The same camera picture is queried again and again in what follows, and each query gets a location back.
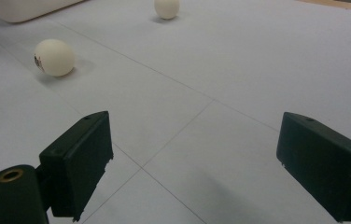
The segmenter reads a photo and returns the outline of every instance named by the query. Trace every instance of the black object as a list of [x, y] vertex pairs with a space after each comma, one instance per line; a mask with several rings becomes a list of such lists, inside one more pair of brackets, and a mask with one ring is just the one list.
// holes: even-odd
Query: black object
[[41, 152], [36, 169], [19, 165], [0, 172], [0, 223], [79, 220], [105, 166], [113, 159], [108, 112], [89, 115]]
[[285, 113], [277, 158], [336, 221], [351, 221], [350, 139], [314, 119]]

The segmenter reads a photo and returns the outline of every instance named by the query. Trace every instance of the brass ring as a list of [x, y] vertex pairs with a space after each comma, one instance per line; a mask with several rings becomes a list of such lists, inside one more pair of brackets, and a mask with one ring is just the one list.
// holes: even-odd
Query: brass ring
[[3, 172], [0, 175], [0, 182], [1, 183], [8, 183], [8, 182], [11, 182], [11, 181], [14, 181], [16, 179], [21, 178], [22, 175], [23, 175], [22, 169], [8, 170], [6, 172]]

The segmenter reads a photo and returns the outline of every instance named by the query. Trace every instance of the white ball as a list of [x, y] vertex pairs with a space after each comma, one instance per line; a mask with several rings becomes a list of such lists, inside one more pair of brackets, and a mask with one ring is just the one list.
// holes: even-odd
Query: white ball
[[179, 0], [155, 0], [155, 10], [165, 20], [170, 20], [179, 11]]
[[57, 39], [46, 39], [39, 43], [34, 56], [36, 66], [53, 77], [66, 75], [75, 63], [75, 55], [70, 46]]

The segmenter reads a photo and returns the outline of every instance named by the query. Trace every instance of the white container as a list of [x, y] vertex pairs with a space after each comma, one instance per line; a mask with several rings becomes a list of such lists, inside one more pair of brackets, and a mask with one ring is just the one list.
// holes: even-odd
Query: white container
[[0, 0], [0, 19], [8, 22], [28, 21], [83, 0]]

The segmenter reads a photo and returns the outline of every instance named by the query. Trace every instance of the ping pong ball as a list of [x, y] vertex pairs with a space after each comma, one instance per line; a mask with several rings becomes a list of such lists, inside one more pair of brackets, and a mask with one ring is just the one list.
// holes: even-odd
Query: ping pong ball
[[155, 0], [155, 10], [165, 20], [170, 20], [179, 11], [179, 0]]
[[36, 66], [53, 77], [64, 76], [74, 68], [74, 52], [61, 40], [42, 41], [36, 46], [34, 56]]

